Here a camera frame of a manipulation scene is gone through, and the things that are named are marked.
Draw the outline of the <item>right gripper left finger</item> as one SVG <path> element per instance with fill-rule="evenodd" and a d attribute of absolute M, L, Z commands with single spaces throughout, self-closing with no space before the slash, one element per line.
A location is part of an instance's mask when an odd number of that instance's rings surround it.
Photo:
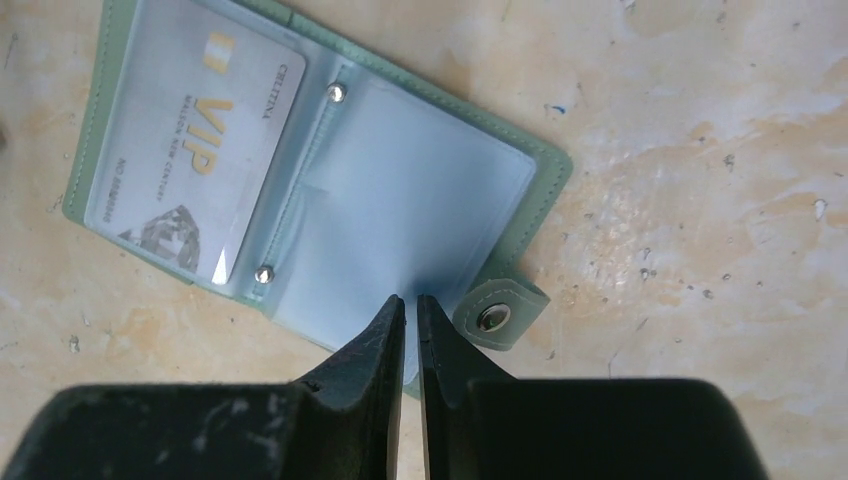
<path fill-rule="evenodd" d="M 405 305 L 280 384 L 88 384 L 35 416 L 6 479 L 392 479 Z"/>

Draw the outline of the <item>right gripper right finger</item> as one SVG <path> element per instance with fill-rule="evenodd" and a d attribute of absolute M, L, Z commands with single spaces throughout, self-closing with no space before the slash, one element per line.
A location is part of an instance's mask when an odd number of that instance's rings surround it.
<path fill-rule="evenodd" d="M 763 479 L 740 415 L 696 379 L 518 379 L 417 301 L 431 479 Z"/>

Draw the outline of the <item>green leather card holder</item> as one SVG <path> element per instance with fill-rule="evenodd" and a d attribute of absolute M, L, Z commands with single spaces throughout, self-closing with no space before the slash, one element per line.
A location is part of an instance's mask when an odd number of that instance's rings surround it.
<path fill-rule="evenodd" d="M 232 275 L 204 281 L 85 220 L 138 24 L 229 24 L 306 69 Z M 65 216 L 174 277 L 261 311 L 330 351 L 390 296 L 405 301 L 403 384 L 417 395 L 416 300 L 509 350 L 548 305 L 518 269 L 573 170 L 560 148 L 275 1 L 107 1 Z"/>

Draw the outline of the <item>white VIP card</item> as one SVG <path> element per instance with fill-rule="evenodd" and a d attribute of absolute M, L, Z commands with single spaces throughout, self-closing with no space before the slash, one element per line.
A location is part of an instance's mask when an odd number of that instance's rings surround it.
<path fill-rule="evenodd" d="M 138 24 L 86 223 L 227 283 L 305 69 L 238 26 Z"/>

